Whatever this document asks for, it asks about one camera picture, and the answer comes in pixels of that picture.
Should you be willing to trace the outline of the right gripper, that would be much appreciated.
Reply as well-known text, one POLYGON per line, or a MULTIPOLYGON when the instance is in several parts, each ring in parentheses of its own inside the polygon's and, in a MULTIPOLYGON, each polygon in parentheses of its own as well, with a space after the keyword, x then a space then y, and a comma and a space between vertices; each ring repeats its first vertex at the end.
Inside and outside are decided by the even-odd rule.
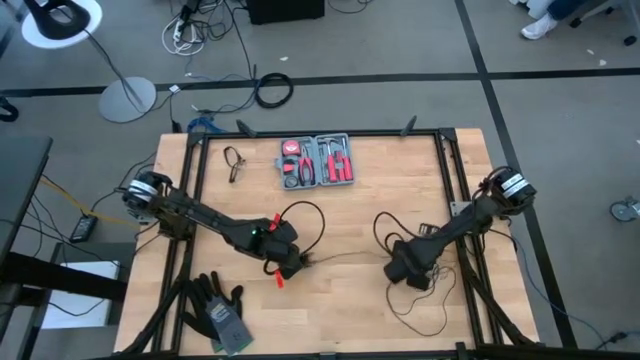
POLYGON ((427 273, 433 269, 445 248, 446 240, 440 236, 433 239, 396 240, 391 261, 384 266, 384 274, 393 284, 405 280, 409 287, 427 290, 430 285, 427 273))

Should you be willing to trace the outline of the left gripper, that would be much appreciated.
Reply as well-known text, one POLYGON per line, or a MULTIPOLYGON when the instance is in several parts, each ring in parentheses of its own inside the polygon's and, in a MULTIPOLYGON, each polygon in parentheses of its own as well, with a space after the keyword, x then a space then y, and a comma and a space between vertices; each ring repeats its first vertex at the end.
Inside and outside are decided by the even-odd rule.
POLYGON ((289 280, 304 267, 300 249, 294 244, 298 234, 288 221, 267 221, 255 227, 251 234, 251 251, 264 260, 266 275, 279 273, 284 280, 289 280))

